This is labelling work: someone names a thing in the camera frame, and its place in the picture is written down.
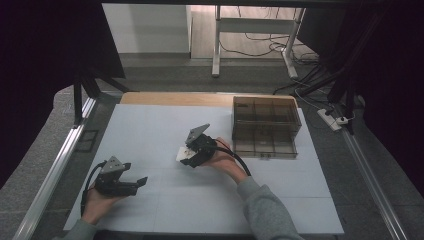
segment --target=white tabletop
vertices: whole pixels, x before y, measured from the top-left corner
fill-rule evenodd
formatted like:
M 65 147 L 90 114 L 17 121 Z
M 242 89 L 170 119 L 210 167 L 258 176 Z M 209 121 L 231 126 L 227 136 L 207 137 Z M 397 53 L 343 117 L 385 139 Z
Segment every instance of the white tabletop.
M 343 229 L 300 109 L 302 127 L 295 160 L 245 158 L 258 184 L 267 184 L 290 212 L 301 234 L 342 234 Z M 92 168 L 111 156 L 132 163 L 120 181 L 148 176 L 136 196 L 118 202 L 98 224 L 116 231 L 186 234 L 249 234 L 236 184 L 208 167 L 176 162 L 190 129 L 210 123 L 212 138 L 231 141 L 231 107 L 119 104 Z M 80 218 L 80 197 L 65 225 Z

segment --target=hand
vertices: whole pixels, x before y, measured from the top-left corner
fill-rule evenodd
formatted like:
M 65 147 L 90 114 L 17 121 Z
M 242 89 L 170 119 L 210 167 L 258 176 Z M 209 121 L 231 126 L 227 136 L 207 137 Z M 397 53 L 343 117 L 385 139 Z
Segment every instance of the hand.
M 218 147 L 230 149 L 230 145 L 222 138 L 216 139 Z M 244 170 L 237 165 L 236 161 L 228 153 L 216 150 L 210 160 L 201 166 L 210 166 L 228 174 L 237 184 L 247 178 Z
M 96 225 L 109 212 L 114 203 L 124 198 L 126 196 L 106 197 L 100 194 L 93 184 L 88 190 L 87 202 L 81 219 L 89 224 Z

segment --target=black curtain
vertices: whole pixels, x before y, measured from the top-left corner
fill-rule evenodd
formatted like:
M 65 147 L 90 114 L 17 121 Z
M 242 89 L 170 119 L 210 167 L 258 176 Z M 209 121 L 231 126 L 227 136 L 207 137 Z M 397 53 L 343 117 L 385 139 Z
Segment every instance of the black curtain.
M 1 1 L 0 36 L 3 186 L 47 120 L 54 95 L 81 69 L 124 74 L 96 1 Z
M 360 60 L 357 91 L 364 119 L 424 196 L 424 14 L 392 1 Z

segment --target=metal rail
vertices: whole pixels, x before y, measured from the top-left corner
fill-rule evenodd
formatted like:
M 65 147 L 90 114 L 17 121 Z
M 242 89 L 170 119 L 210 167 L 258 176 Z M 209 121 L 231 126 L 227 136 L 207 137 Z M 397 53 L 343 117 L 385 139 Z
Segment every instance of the metal rail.
M 89 98 L 85 102 L 82 115 L 83 121 L 77 128 L 71 129 L 68 136 L 66 137 L 65 143 L 60 149 L 52 167 L 50 168 L 43 184 L 40 187 L 40 190 L 35 196 L 34 201 L 29 207 L 13 239 L 26 240 L 32 237 L 32 234 L 34 233 L 41 219 L 47 203 L 49 202 L 50 197 L 52 196 L 53 191 L 55 190 L 56 185 L 62 176 L 62 172 L 65 169 L 66 164 L 72 154 L 72 150 L 74 149 L 76 142 L 82 133 L 82 130 L 87 124 L 87 118 L 90 115 L 95 103 L 96 100 L 92 98 Z
M 392 238 L 395 240 L 407 240 L 406 232 L 402 227 L 402 224 L 394 211 L 390 201 L 387 199 L 383 189 L 380 187 L 378 180 L 368 163 L 367 158 L 361 150 L 355 136 L 351 135 L 348 130 L 343 130 L 343 137 L 355 159 L 359 171 L 368 186 L 368 189 L 380 209 L 381 216 L 389 229 Z

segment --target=transparent plastic box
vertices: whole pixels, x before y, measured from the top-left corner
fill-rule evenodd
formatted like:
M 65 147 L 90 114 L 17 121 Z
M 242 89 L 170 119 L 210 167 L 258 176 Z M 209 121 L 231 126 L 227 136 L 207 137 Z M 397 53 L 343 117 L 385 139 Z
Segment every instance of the transparent plastic box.
M 294 98 L 234 97 L 233 150 L 239 156 L 291 158 L 301 122 Z

